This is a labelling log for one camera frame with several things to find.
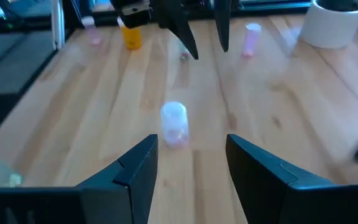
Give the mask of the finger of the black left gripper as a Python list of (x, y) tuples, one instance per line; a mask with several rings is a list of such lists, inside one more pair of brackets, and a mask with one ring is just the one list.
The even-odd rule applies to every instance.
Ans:
[(195, 60), (199, 59), (196, 42), (180, 0), (158, 0), (158, 24), (160, 28), (168, 29), (177, 36)]
[(221, 47), (225, 52), (229, 49), (229, 25), (231, 0), (214, 0), (214, 19)]

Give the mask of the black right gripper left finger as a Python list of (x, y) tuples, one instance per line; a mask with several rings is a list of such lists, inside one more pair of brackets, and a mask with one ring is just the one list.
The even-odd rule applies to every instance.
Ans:
[(150, 134), (76, 186), (0, 188), (0, 224), (147, 224), (157, 169)]

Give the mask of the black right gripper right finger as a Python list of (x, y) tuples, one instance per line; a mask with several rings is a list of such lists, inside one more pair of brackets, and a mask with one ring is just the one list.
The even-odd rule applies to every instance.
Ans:
[(236, 134), (226, 158), (248, 224), (358, 224), (358, 184), (334, 184)]

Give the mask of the orange medicine bottle white cap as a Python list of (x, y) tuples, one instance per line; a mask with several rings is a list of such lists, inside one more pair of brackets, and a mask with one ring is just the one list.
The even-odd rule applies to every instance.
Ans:
[(142, 47), (142, 33), (139, 28), (129, 29), (121, 27), (124, 43), (129, 50), (137, 50)]

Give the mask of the clear bottle red white pills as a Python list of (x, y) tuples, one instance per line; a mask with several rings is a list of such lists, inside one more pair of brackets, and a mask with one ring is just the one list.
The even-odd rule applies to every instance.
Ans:
[(181, 42), (180, 42), (179, 50), (180, 50), (180, 60), (188, 60), (191, 54), (189, 50)]

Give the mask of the clear bottle green label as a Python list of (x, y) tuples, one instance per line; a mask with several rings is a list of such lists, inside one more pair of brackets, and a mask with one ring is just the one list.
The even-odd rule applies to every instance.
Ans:
[(186, 107), (178, 101), (168, 101), (160, 110), (163, 138), (170, 147), (184, 147), (189, 140)]

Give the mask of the white plant pot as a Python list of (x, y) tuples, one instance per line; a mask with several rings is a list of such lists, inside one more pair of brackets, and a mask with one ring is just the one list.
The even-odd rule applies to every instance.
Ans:
[(358, 31), (358, 0), (311, 0), (300, 38), (314, 47), (340, 49)]

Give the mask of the white upright post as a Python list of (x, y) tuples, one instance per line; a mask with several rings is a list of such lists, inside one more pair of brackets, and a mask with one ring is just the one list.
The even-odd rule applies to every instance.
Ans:
[(65, 44), (65, 22), (62, 0), (50, 0), (52, 44), (55, 50), (60, 50)]

